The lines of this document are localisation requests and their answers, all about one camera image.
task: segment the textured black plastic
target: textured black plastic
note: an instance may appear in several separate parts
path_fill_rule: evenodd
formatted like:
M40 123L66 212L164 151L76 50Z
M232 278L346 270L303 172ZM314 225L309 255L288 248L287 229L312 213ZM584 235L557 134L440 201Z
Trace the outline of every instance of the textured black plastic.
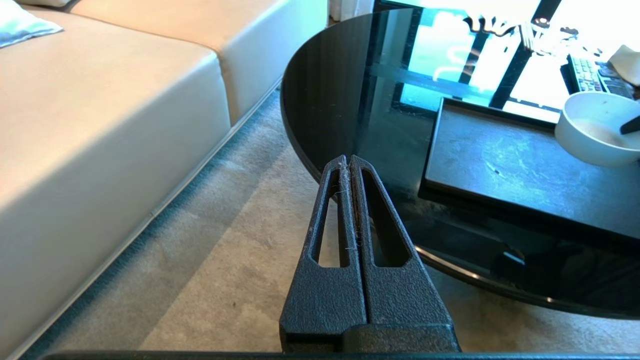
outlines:
M334 194L345 267L321 268L314 259ZM280 341L284 352L460 351L449 312L380 178L357 156L348 166L340 156L324 168Z
M320 180L316 203L295 276L280 317L284 352L340 350L340 336L367 322L355 240L347 159L329 162ZM318 265L328 201L337 195L340 268Z

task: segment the sofa seat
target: sofa seat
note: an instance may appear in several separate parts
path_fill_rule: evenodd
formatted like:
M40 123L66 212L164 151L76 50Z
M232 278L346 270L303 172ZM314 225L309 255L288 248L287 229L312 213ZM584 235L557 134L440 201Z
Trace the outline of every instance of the sofa seat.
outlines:
M227 136L209 48L51 10L0 51L0 359L24 351Z
M81 0L71 13L201 44L220 57L231 124L326 26L326 0Z

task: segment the black tray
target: black tray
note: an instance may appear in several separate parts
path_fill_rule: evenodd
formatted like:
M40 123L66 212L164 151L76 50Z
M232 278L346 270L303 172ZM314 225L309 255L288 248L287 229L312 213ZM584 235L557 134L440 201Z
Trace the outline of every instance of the black tray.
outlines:
M570 238L640 247L640 165L584 163L556 142L555 126L443 99L420 197Z

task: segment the keyboard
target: keyboard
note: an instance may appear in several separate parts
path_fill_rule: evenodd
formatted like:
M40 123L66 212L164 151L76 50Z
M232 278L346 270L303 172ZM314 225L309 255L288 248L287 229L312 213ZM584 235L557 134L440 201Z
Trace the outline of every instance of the keyboard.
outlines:
M609 63L567 56L570 93L580 91L602 91L633 99L630 85L620 78Z

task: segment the white bowl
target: white bowl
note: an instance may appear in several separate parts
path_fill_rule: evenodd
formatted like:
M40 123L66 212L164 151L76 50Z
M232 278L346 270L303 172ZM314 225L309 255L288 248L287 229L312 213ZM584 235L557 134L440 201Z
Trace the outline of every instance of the white bowl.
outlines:
M607 92L569 96L556 126L556 140L590 164L620 167L640 159L640 131L620 134L620 126L640 115L640 104Z

